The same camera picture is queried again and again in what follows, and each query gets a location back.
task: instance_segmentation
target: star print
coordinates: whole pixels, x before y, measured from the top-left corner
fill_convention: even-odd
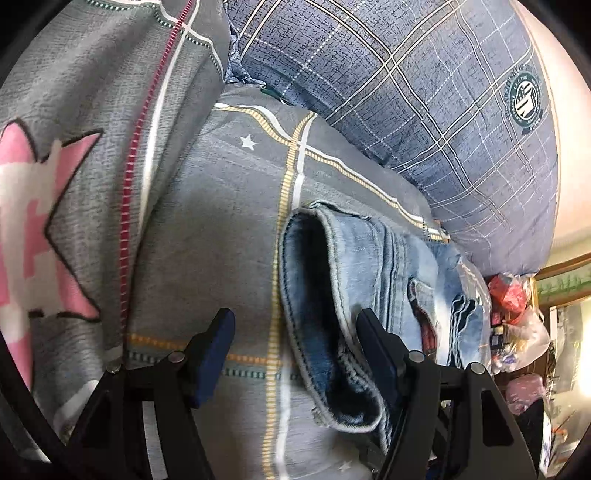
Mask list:
[[[55,140],[40,160],[21,123],[11,122],[0,133],[0,329],[28,387],[29,316],[99,318],[47,234],[62,194],[99,138],[95,132],[63,146]]]
[[[242,148],[250,148],[252,151],[254,151],[253,147],[258,145],[252,141],[250,134],[245,137],[240,137],[240,140],[242,140]]]
[[[343,464],[338,468],[338,470],[340,470],[341,473],[343,473],[345,470],[349,470],[351,468],[351,461],[348,462],[343,462]]]

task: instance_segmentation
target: red striped line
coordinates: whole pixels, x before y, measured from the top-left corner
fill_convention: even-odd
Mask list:
[[[139,139],[141,137],[142,129],[144,127],[144,120],[146,118],[146,114],[148,113],[148,108],[152,103],[152,99],[154,97],[154,92],[156,87],[160,82],[160,76],[164,70],[164,66],[168,61],[168,56],[173,48],[174,42],[176,41],[178,34],[181,30],[181,26],[183,25],[189,11],[193,6],[193,0],[189,0],[187,5],[183,8],[182,13],[180,14],[176,25],[174,26],[168,41],[166,42],[166,47],[164,52],[162,53],[162,57],[160,58],[160,63],[158,64],[158,68],[154,73],[154,77],[152,78],[152,83],[150,84],[150,89],[148,91],[148,95],[144,100],[144,105],[142,107],[142,111],[139,114],[139,117],[135,123],[134,134],[131,137],[131,144],[129,145],[129,151],[127,153],[127,159],[125,162],[125,176],[123,181],[123,198],[121,202],[121,222],[119,226],[119,276],[121,278],[121,283],[119,286],[119,299],[120,303],[120,320],[121,320],[121,341],[124,346],[125,350],[125,340],[126,340],[126,330],[127,330],[127,319],[129,315],[129,285],[128,285],[128,276],[129,276],[129,226],[130,226],[130,207],[131,207],[131,193],[132,193],[132,184],[134,181],[134,167],[135,167],[135,159],[136,159],[136,152],[139,145]]]

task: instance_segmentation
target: blue plaid bedding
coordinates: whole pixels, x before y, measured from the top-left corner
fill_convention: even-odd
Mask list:
[[[540,63],[509,2],[229,0],[226,7],[239,80],[246,71],[264,80],[414,183],[484,275],[545,264],[556,139]]]

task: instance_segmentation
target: silver screw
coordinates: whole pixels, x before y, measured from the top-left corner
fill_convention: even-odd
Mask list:
[[[425,356],[419,352],[418,350],[413,350],[409,352],[408,359],[416,364],[419,364],[425,360]]]
[[[106,370],[110,373],[115,375],[119,370],[121,370],[121,361],[120,360],[111,360],[107,363]]]
[[[484,365],[479,364],[478,362],[470,364],[470,370],[472,370],[476,375],[482,375],[484,372],[486,372]]]
[[[183,360],[184,360],[184,353],[182,353],[182,352],[179,352],[179,351],[171,352],[168,355],[168,361],[173,364],[179,364]]]

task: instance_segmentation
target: green circular emblem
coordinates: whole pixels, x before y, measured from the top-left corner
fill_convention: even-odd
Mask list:
[[[541,92],[538,79],[530,72],[519,72],[509,88],[509,111],[523,128],[530,127],[540,115]]]

